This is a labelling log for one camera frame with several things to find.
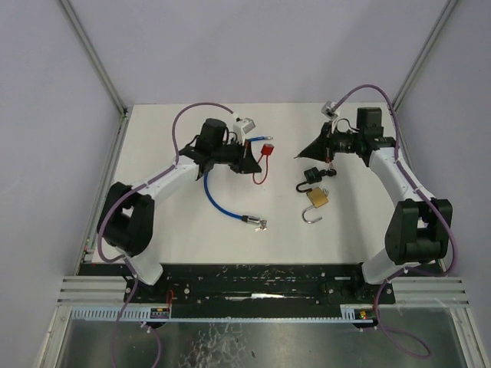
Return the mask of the blue cable lock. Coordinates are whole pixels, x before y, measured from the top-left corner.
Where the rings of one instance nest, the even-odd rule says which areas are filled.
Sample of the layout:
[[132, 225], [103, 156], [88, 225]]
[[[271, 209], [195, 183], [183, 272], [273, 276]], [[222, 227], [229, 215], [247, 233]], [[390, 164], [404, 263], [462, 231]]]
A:
[[[249, 144], [251, 147], [251, 145], [254, 142], [263, 142], [263, 144], [269, 143], [269, 140], [272, 140], [272, 137], [271, 136], [257, 136], [257, 137], [253, 137], [253, 138], [250, 138], [247, 140], [249, 141]], [[257, 173], [253, 173], [253, 174], [255, 174], [255, 177], [257, 179], [262, 178], [262, 173], [264, 172], [264, 169], [265, 169], [265, 164], [264, 164], [264, 168], [259, 173], [260, 178], [256, 177]], [[247, 200], [248, 195], [249, 195], [249, 187], [247, 186], [245, 188], [245, 191], [243, 191], [244, 188], [242, 186], [240, 186], [240, 184], [239, 184], [239, 186], [235, 186], [236, 182], [225, 181], [225, 179], [222, 179], [221, 182], [223, 182], [223, 185], [220, 184], [219, 186], [217, 186], [219, 184], [219, 182], [215, 179], [215, 177], [213, 177], [213, 182], [212, 182], [213, 190], [210, 191], [210, 189], [209, 189], [209, 174], [205, 174], [204, 179], [203, 179], [203, 188], [204, 188], [206, 197], [210, 201], [210, 203], [218, 211], [220, 211], [222, 214], [229, 216], [232, 219], [236, 219], [236, 220], [239, 220], [241, 222], [251, 224], [251, 225], [256, 225], [257, 221], [261, 218], [259, 218], [257, 216], [253, 216], [253, 215], [242, 214], [242, 213], [239, 213], [238, 211], [230, 211], [230, 209], [228, 207], [221, 206], [216, 201], [216, 197], [213, 196], [213, 194], [217, 194], [219, 196], [219, 199], [221, 199], [221, 200], [227, 199], [227, 202], [231, 202], [233, 199], [235, 201], [236, 200], [245, 201], [245, 200]]]

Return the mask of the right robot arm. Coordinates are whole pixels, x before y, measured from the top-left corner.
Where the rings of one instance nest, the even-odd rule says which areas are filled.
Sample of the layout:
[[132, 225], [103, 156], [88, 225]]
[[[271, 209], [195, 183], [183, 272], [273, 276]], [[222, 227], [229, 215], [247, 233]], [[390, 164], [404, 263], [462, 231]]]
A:
[[394, 205], [384, 249], [361, 266], [364, 281], [380, 284], [399, 271], [445, 258], [453, 207], [428, 191], [410, 171], [396, 139], [384, 135], [381, 108], [358, 108], [357, 126], [345, 131], [338, 129], [334, 103], [326, 103], [322, 113], [327, 122], [298, 157], [327, 163], [324, 174], [335, 176], [335, 156], [355, 154], [379, 178]]

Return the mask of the red cable padlock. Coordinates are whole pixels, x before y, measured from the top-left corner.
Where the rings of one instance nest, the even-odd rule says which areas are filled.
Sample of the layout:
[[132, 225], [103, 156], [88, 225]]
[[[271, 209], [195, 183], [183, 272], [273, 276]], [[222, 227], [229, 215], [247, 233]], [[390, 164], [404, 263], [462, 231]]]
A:
[[259, 157], [258, 164], [261, 162], [264, 162], [265, 164], [265, 169], [264, 172], [262, 173], [262, 178], [257, 179], [255, 177], [255, 174], [252, 175], [252, 181], [254, 182], [255, 185], [260, 186], [262, 185], [268, 178], [269, 174], [269, 157], [272, 155], [274, 150], [274, 146], [271, 143], [264, 143], [261, 149], [261, 156]]

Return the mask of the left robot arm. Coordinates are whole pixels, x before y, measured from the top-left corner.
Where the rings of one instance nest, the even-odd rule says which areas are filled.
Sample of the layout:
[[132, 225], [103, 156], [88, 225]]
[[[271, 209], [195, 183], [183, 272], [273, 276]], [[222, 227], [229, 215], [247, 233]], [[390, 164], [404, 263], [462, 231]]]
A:
[[97, 234], [100, 240], [123, 256], [139, 281], [152, 286], [163, 275], [163, 266], [148, 249], [158, 205], [202, 178], [215, 165], [227, 165], [237, 174], [262, 171], [246, 139], [254, 129], [253, 120], [237, 119], [232, 128], [236, 138], [226, 142], [226, 123], [208, 118], [200, 133], [178, 151], [177, 162], [170, 168], [131, 185], [116, 182], [110, 187], [97, 224]]

